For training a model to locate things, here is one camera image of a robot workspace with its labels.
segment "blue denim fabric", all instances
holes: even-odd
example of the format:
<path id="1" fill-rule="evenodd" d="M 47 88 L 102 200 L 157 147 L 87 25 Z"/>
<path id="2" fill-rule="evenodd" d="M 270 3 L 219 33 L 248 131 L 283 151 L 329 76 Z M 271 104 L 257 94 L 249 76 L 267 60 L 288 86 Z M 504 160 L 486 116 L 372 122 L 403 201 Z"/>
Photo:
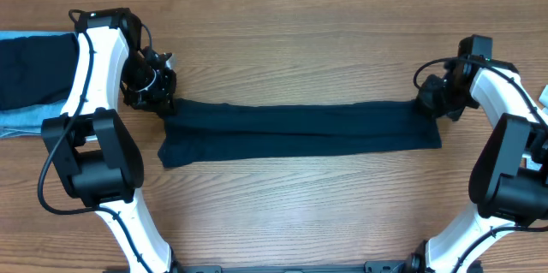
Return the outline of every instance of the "blue denim fabric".
<path id="1" fill-rule="evenodd" d="M 0 40 L 61 34 L 65 33 L 0 31 Z M 18 136 L 39 136 L 42 121 L 59 116 L 65 102 L 59 101 L 54 104 L 33 105 L 18 110 L 0 110 L 0 139 Z"/>

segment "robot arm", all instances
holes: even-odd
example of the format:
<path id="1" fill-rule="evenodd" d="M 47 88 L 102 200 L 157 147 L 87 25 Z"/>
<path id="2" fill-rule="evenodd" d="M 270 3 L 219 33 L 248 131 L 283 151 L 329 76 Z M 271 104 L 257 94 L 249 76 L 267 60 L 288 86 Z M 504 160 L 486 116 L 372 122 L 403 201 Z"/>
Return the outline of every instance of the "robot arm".
<path id="1" fill-rule="evenodd" d="M 461 42 L 459 56 L 465 61 L 475 57 L 485 62 L 482 59 L 491 57 L 491 46 L 491 39 L 473 36 Z M 469 62 L 446 64 L 449 72 L 444 80 L 429 76 L 417 99 L 419 108 L 428 115 L 451 114 L 454 120 L 458 120 L 465 106 L 481 106 L 494 128 L 470 178 L 468 191 L 472 202 L 441 234 L 426 243 L 426 268 L 437 273 L 466 272 L 477 257 L 512 232 L 495 234 L 494 228 L 526 227 L 536 219 L 548 218 L 545 170 L 520 167 L 524 155 L 531 155 L 537 163 L 545 163 L 545 130 L 538 118 L 545 122 L 548 118 L 542 112 L 533 115 L 526 100 L 532 105 L 534 101 L 523 90 L 513 65 L 494 62 L 489 66 L 496 71 Z M 465 259 L 460 259 L 486 234 L 487 239 Z"/>
<path id="2" fill-rule="evenodd" d="M 120 89 L 124 103 L 134 109 L 175 112 L 174 57 L 140 48 L 142 24 L 129 9 L 78 12 L 78 21 L 71 15 L 80 47 L 74 84 L 61 116 L 43 122 L 42 138 L 65 191 L 104 219 L 131 272 L 174 272 L 173 252 L 154 226 L 140 189 L 144 166 L 139 149 L 116 113 Z M 75 114 L 87 81 L 86 102 Z M 91 140 L 101 150 L 75 149 Z"/>

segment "folded clothing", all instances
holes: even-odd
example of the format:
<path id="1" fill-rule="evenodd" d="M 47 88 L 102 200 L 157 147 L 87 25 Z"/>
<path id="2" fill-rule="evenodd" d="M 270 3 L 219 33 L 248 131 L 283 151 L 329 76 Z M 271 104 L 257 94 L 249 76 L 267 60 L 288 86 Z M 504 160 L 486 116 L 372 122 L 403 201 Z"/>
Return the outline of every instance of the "folded clothing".
<path id="1" fill-rule="evenodd" d="M 0 40 L 35 36 L 59 36 L 66 32 L 0 31 Z M 44 119 L 59 116 L 64 100 L 16 110 L 0 110 L 0 139 L 18 136 L 38 136 Z"/>
<path id="2" fill-rule="evenodd" d="M 254 157 L 337 156 L 441 147 L 414 101 L 333 106 L 234 106 L 176 100 L 165 116 L 164 167 Z"/>
<path id="3" fill-rule="evenodd" d="M 44 119 L 58 117 L 65 100 L 53 104 L 33 105 L 17 110 L 0 110 L 0 139 L 40 136 Z"/>
<path id="4" fill-rule="evenodd" d="M 5 39 L 0 40 L 0 110 L 68 98 L 78 62 L 75 35 L 34 33 L 29 38 L 6 39 L 17 34 L 3 33 Z"/>

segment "wood grain surface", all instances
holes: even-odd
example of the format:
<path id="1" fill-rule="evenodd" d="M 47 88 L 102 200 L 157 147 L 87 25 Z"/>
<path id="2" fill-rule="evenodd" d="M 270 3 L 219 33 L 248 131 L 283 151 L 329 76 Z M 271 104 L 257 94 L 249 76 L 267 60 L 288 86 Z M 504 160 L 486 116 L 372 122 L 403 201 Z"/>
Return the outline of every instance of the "wood grain surface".
<path id="1" fill-rule="evenodd" d="M 71 30 L 69 9 L 130 7 L 154 47 L 178 57 L 177 96 L 245 105 L 415 97 L 423 63 L 472 33 L 494 38 L 537 98 L 548 83 L 548 0 L 0 0 L 1 30 Z M 441 68 L 432 68 L 441 73 Z M 405 258 L 468 202 L 491 133 L 481 110 L 438 121 L 443 149 L 194 163 L 164 170 L 153 114 L 120 107 L 146 165 L 146 202 L 184 264 L 360 264 Z M 58 217 L 36 198 L 46 150 L 0 141 L 0 272 L 100 272 L 125 258 L 92 214 Z M 46 198 L 74 208 L 52 169 Z M 487 272 L 545 272 L 548 236 L 513 234 Z"/>

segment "black cable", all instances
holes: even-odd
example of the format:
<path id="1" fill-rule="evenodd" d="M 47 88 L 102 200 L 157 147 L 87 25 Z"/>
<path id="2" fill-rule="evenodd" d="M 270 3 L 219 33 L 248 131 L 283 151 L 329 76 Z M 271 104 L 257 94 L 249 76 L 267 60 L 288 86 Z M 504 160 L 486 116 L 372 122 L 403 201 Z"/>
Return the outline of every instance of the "black cable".
<path id="1" fill-rule="evenodd" d="M 422 67 L 418 68 L 417 71 L 413 75 L 413 85 L 415 87 L 417 87 L 417 89 L 420 89 L 420 86 L 417 83 L 417 77 L 419 77 L 419 74 L 420 74 L 420 72 L 422 72 L 423 69 L 428 68 L 431 65 L 436 64 L 436 63 L 449 62 L 449 61 L 455 60 L 457 58 L 458 57 L 441 58 L 441 59 L 432 60 L 430 62 L 427 62 L 427 63 L 423 64 Z"/>
<path id="2" fill-rule="evenodd" d="M 58 210 L 49 206 L 44 199 L 45 176 L 48 173 L 48 169 L 50 168 L 51 161 L 53 160 L 53 157 L 55 156 L 57 149 L 59 148 L 59 145 L 61 145 L 61 142 L 63 141 L 63 139 L 67 137 L 67 134 L 70 132 L 74 123 L 76 122 L 76 118 L 80 115 L 82 108 L 84 107 L 84 103 L 86 102 L 87 88 L 89 87 L 89 82 L 92 78 L 93 54 L 95 53 L 95 50 L 93 49 L 92 40 L 89 38 L 89 35 L 86 32 L 84 32 L 83 34 L 84 34 L 84 37 L 86 37 L 86 41 L 89 45 L 89 65 L 87 67 L 87 75 L 86 75 L 86 80 L 84 81 L 84 88 L 82 89 L 82 94 L 80 95 L 80 102 L 78 103 L 78 107 L 76 107 L 76 111 L 74 112 L 73 116 L 68 121 L 67 126 L 61 133 L 59 140 L 53 146 L 50 154 L 45 159 L 44 167 L 42 167 L 42 172 L 40 172 L 40 177 L 38 180 L 38 201 L 44 207 L 44 209 L 57 215 L 74 215 L 74 214 L 81 214 L 81 213 L 94 211 L 94 208 L 82 208 L 82 209 L 75 209 L 75 210 L 68 210 L 68 211 Z"/>
<path id="3" fill-rule="evenodd" d="M 466 251 L 462 254 L 462 256 L 459 257 L 459 259 L 456 261 L 455 267 L 451 271 L 451 273 L 457 273 L 458 270 L 462 267 L 462 264 L 464 264 L 464 260 L 468 255 L 476 248 L 478 247 L 484 240 L 487 240 L 487 238 L 494 236 L 495 234 L 502 232 L 502 231 L 522 231 L 522 232 L 546 232 L 548 231 L 548 226 L 546 227 L 540 227 L 540 228 L 528 228 L 528 227 L 522 227 L 522 226 L 501 226 L 498 228 L 492 229 L 490 232 L 483 234 L 480 236 L 472 245 L 470 245 Z"/>
<path id="4" fill-rule="evenodd" d="M 68 17 L 70 17 L 72 22 L 75 24 L 76 19 L 73 17 L 74 12 L 82 13 L 83 11 L 78 10 L 78 9 L 71 9 L 68 12 Z M 145 269 L 145 271 L 147 273 L 153 273 L 151 268 L 148 266 L 148 264 L 146 264 L 146 262 L 143 259 L 142 255 L 137 251 L 137 247 L 135 246 L 135 243 L 134 243 L 133 239 L 131 238 L 128 227 L 126 227 L 126 224 L 120 218 L 120 215 L 118 213 L 116 213 L 115 211 L 113 211 L 109 208 L 104 208 L 104 207 L 100 207 L 100 206 L 96 206 L 96 207 L 92 207 L 92 208 L 74 209 L 74 210 L 58 210 L 58 209 L 55 209 L 55 208 L 51 207 L 50 205 L 48 205 L 48 203 L 45 201 L 45 198 L 44 198 L 45 176 L 47 175 L 48 169 L 51 166 L 51 162 L 53 160 L 53 157 L 55 156 L 55 154 L 57 152 L 57 149 L 59 148 L 59 145 L 61 144 L 63 139 L 67 136 L 67 134 L 72 129 L 74 123 L 76 122 L 76 118 L 80 115 L 80 113 L 82 111 L 82 108 L 84 107 L 84 103 L 87 101 L 86 100 L 86 94 L 87 94 L 87 88 L 89 87 L 89 83 L 90 83 L 91 78 L 92 78 L 93 58 L 94 58 L 95 50 L 93 49 L 92 40 L 90 39 L 87 32 L 84 32 L 83 34 L 84 34 L 84 37 L 86 38 L 87 44 L 89 46 L 89 64 L 87 66 L 86 80 L 84 81 L 84 87 L 82 88 L 82 94 L 80 95 L 80 102 L 78 103 L 78 106 L 76 107 L 76 110 L 74 111 L 73 116 L 68 121 L 68 124 L 65 127 L 65 129 L 63 130 L 63 132 L 61 133 L 61 136 L 59 137 L 59 140 L 57 141 L 57 143 L 51 149 L 50 154 L 45 159 L 44 167 L 42 167 L 42 171 L 40 172 L 40 177 L 39 177 L 39 182 L 38 182 L 38 200 L 39 200 L 39 203 L 42 205 L 42 207 L 44 207 L 44 209 L 46 209 L 48 212 L 51 212 L 51 213 L 56 214 L 56 215 L 61 215 L 61 216 L 81 214 L 81 213 L 94 212 L 94 211 L 102 211 L 102 212 L 106 212 L 106 213 L 111 214 L 112 219 L 114 219 L 118 222 L 118 224 L 120 225 L 120 228 L 122 229 L 123 233 L 125 234 L 126 239 L 128 240 L 129 247 L 131 248 L 131 251 L 134 253 L 135 257 L 137 258 L 137 262 L 140 263 L 143 266 L 143 268 Z"/>
<path id="5" fill-rule="evenodd" d="M 145 28 L 146 33 L 148 33 L 148 52 L 146 53 L 146 55 L 143 54 L 143 55 L 145 55 L 145 58 L 148 61 L 148 60 L 150 60 L 150 56 L 152 56 L 152 50 L 153 50 L 153 48 L 152 48 L 152 35 L 151 35 L 151 31 L 148 30 L 148 27 L 144 23 L 141 23 L 141 25 L 143 26 L 143 28 Z"/>

